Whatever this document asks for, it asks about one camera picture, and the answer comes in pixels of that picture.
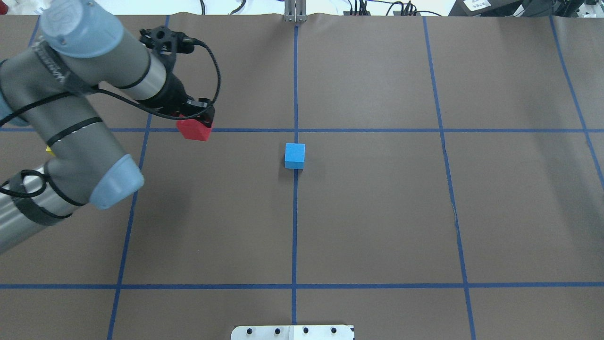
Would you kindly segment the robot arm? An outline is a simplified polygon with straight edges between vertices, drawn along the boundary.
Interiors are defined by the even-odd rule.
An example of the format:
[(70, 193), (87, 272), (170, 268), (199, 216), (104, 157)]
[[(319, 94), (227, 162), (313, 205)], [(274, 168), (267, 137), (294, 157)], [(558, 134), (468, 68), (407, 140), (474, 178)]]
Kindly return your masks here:
[(105, 94), (159, 118), (184, 137), (211, 133), (212, 99), (194, 99), (173, 73), (176, 56), (210, 47), (166, 26), (136, 38), (94, 0), (54, 0), (40, 15), (40, 36), (1, 62), (1, 124), (32, 127), (52, 158), (1, 184), (1, 252), (92, 204), (108, 209), (144, 185), (125, 151), (89, 103)]

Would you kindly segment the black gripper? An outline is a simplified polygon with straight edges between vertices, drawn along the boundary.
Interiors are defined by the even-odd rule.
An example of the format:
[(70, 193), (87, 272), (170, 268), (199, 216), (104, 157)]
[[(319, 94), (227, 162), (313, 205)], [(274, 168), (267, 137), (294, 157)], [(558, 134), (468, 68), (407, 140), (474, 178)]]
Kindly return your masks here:
[(159, 93), (138, 103), (166, 116), (184, 116), (184, 122), (198, 123), (206, 128), (213, 127), (215, 108), (208, 98), (197, 100), (185, 92), (183, 83), (173, 73), (169, 73)]

